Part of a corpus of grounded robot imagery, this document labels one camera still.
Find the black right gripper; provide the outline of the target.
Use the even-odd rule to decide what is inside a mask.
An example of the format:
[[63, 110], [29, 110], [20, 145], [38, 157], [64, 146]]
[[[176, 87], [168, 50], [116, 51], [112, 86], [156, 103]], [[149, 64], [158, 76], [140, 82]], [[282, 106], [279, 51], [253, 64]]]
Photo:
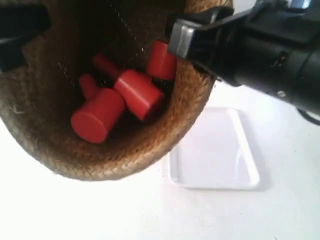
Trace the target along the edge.
[[[259, 0], [246, 11], [228, 6], [167, 18], [168, 51], [234, 86], [313, 85], [313, 3]], [[216, 24], [213, 34], [210, 24]]]

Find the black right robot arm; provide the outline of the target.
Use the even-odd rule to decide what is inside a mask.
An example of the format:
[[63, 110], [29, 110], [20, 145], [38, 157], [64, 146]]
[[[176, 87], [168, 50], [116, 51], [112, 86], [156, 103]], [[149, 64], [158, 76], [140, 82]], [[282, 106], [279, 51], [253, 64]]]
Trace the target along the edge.
[[213, 6], [170, 15], [168, 50], [201, 73], [293, 105], [307, 121], [320, 112], [320, 3], [258, 0], [235, 13]]

